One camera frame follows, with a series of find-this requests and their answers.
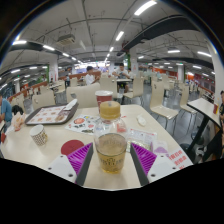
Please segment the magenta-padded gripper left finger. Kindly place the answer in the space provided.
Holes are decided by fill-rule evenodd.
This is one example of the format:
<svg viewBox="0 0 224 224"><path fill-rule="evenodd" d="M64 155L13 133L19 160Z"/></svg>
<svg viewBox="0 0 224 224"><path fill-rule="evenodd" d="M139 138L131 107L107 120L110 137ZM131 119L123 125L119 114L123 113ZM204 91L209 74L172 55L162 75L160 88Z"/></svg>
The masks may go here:
<svg viewBox="0 0 224 224"><path fill-rule="evenodd" d="M46 170L65 180L83 186L93 155L93 144L89 143L68 155L60 154Z"/></svg>

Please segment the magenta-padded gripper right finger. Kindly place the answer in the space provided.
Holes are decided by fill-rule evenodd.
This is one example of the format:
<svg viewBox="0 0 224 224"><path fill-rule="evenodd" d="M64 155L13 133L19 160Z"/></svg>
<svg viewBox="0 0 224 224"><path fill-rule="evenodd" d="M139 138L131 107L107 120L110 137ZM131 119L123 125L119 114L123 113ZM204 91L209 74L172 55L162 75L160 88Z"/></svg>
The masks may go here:
<svg viewBox="0 0 224 224"><path fill-rule="evenodd" d="M134 143L130 153L141 186L145 186L174 172L179 168L165 155L156 155Z"/></svg>

